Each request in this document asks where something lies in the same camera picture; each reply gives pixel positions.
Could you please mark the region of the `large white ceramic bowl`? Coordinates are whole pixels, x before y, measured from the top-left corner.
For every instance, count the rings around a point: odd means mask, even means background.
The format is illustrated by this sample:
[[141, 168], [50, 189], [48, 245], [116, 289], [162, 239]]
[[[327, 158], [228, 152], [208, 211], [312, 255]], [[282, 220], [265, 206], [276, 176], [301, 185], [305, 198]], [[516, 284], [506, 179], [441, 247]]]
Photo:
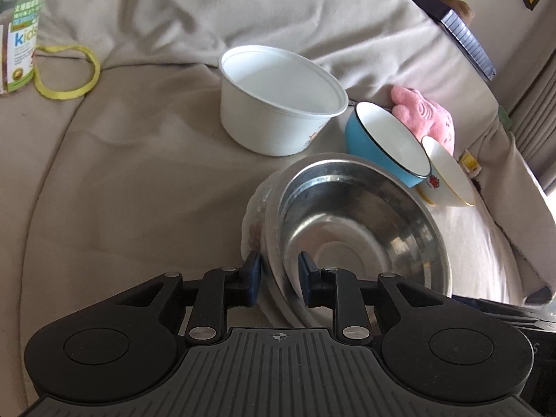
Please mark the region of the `large white ceramic bowl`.
[[328, 185], [347, 183], [348, 166], [353, 161], [348, 154], [310, 155], [284, 167], [270, 192], [261, 239], [267, 263], [264, 272], [275, 300], [280, 296], [304, 328], [330, 328], [332, 312], [308, 309], [304, 304], [298, 255], [307, 251], [316, 258], [317, 245], [302, 242], [301, 236], [312, 235], [310, 225], [324, 219], [326, 212], [318, 199]]

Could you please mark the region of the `floral white shallow bowl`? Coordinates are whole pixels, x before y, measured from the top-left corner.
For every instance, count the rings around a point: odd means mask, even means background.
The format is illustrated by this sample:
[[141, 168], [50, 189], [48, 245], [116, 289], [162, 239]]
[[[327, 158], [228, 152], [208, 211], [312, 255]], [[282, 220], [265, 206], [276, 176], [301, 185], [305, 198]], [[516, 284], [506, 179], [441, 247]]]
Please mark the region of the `floral white shallow bowl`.
[[[277, 170], [257, 186], [251, 196], [241, 223], [241, 258], [246, 260], [251, 251], [262, 252], [261, 239], [266, 207], [270, 192], [284, 170]], [[262, 272], [261, 285], [258, 293], [258, 306], [273, 327], [303, 328], [303, 323], [291, 311], [290, 307], [279, 296], [275, 300], [272, 284], [268, 284], [265, 272]]]

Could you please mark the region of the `stainless steel bowl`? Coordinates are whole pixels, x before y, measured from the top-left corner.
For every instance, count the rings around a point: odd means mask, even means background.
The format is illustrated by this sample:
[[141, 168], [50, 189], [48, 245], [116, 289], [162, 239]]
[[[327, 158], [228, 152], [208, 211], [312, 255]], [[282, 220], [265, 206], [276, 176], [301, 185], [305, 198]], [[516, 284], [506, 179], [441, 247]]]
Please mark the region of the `stainless steel bowl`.
[[317, 245], [320, 268], [340, 267], [361, 280], [394, 272], [450, 296], [450, 261], [440, 231], [419, 198], [399, 179], [364, 160], [348, 166], [347, 183], [328, 185], [318, 204], [326, 216], [302, 242]]

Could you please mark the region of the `white bowl yellow rim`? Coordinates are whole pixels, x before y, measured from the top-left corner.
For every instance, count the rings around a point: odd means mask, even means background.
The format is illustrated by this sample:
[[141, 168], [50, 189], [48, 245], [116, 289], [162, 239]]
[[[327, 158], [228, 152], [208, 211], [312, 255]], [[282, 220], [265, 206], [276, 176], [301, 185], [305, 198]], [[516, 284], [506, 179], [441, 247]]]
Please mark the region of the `white bowl yellow rim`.
[[470, 180], [452, 155], [434, 138], [425, 136], [421, 145], [428, 155], [431, 173], [417, 185], [417, 192], [433, 205], [472, 207], [475, 195]]

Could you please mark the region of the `blue enamel bowl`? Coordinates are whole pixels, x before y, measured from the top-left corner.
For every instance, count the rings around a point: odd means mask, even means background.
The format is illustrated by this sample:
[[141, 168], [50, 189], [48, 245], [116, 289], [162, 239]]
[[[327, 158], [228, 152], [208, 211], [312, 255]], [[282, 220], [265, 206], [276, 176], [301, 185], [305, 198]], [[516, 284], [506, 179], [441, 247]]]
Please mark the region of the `blue enamel bowl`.
[[413, 133], [390, 112], [359, 102], [345, 127], [346, 148], [387, 170], [406, 186], [423, 182], [431, 173], [428, 155]]

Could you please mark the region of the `white plastic takeaway bowl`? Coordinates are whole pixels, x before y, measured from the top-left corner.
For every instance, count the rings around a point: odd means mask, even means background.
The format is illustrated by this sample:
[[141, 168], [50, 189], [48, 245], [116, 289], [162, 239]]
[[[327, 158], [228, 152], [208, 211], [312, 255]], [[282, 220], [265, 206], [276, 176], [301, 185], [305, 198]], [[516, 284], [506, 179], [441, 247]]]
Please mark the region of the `white plastic takeaway bowl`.
[[287, 50], [237, 46], [221, 55], [219, 69], [221, 124], [257, 154], [299, 154], [348, 107], [348, 95], [331, 73]]

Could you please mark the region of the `beige sofa cover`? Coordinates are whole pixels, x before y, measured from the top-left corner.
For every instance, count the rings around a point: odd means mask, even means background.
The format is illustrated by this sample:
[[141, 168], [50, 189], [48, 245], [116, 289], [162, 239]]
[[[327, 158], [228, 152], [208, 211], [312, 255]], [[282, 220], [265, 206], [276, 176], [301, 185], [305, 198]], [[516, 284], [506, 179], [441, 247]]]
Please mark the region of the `beige sofa cover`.
[[254, 154], [220, 122], [220, 55], [244, 44], [299, 53], [349, 96], [394, 85], [453, 116], [457, 153], [480, 161], [468, 209], [434, 209], [458, 295], [518, 304], [555, 284], [555, 222], [501, 126], [486, 83], [411, 0], [44, 0], [41, 40], [102, 65], [86, 96], [25, 87], [1, 101], [1, 412], [36, 396], [32, 334], [153, 276], [239, 264], [248, 200], [287, 157]]

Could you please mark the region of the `small yellow tag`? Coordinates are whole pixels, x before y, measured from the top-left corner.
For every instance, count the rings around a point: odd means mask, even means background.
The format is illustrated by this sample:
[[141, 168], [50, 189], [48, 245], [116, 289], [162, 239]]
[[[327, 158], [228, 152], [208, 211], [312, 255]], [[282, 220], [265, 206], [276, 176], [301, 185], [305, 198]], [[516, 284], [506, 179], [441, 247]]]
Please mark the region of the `small yellow tag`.
[[470, 178], [476, 177], [482, 170], [480, 163], [469, 150], [464, 150], [459, 163]]

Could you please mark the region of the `pink plush toy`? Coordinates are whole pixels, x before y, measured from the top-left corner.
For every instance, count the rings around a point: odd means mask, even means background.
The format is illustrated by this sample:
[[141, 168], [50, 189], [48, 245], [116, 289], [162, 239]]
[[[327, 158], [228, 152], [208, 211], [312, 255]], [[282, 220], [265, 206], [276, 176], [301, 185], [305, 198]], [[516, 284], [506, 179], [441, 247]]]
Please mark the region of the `pink plush toy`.
[[429, 136], [450, 154], [454, 153], [455, 131], [450, 112], [425, 98], [418, 90], [394, 86], [391, 113], [418, 139]]

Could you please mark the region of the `green object behind sofa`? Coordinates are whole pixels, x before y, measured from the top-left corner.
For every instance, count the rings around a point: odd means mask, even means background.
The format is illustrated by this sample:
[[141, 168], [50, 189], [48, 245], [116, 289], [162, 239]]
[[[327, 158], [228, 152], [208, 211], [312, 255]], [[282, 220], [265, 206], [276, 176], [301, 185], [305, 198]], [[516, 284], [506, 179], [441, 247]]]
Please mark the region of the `green object behind sofa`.
[[512, 128], [512, 120], [509, 116], [509, 113], [506, 111], [506, 109], [503, 106], [499, 106], [498, 117], [504, 130], [510, 131]]

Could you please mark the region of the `beige curtain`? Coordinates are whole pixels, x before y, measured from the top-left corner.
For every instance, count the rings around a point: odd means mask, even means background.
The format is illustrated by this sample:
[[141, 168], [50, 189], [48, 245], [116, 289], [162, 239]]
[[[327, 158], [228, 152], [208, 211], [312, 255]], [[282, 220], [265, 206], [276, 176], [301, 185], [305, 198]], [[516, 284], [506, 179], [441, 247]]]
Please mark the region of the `beige curtain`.
[[555, 51], [511, 111], [515, 145], [548, 195], [555, 192]]

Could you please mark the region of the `dark blue book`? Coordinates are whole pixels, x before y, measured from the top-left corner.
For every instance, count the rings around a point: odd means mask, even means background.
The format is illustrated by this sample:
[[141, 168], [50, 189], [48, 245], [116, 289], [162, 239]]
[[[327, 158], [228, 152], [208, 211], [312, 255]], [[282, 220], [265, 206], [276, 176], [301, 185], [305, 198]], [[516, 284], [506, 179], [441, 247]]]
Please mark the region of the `dark blue book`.
[[497, 70], [464, 20], [440, 0], [412, 0], [450, 36], [485, 81], [492, 81]]

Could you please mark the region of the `kids vitamin bottle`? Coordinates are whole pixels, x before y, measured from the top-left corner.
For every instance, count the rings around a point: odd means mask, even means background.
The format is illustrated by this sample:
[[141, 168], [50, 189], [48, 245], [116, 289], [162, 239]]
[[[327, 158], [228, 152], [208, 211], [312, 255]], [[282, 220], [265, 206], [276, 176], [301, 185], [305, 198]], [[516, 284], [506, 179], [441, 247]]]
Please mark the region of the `kids vitamin bottle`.
[[1, 95], [33, 78], [42, 1], [1, 0]]

